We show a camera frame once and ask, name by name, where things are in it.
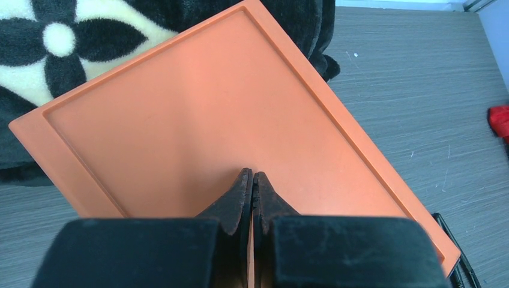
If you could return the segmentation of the orange drawer organizer box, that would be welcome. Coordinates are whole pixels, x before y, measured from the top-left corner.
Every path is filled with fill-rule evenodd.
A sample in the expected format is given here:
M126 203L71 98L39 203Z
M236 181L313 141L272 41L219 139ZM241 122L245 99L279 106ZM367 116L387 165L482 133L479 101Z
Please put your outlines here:
M243 168L302 214L419 222L460 252L259 1L242 1L13 120L81 217L189 217Z

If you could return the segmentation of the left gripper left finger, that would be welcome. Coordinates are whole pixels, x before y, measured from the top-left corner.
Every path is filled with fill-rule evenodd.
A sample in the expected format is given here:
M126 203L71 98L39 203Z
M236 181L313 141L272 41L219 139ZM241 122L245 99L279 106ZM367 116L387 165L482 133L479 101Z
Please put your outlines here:
M249 250L252 193L253 171L243 168L230 188L196 216L217 220L223 235L220 248L239 259L246 259Z

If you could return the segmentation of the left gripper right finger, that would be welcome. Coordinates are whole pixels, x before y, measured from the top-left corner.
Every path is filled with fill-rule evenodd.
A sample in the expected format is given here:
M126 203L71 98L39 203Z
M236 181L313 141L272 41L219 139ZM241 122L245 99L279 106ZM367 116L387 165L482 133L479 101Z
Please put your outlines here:
M274 218L300 213L275 191L265 172L256 173L253 180L254 238L263 239L269 234Z

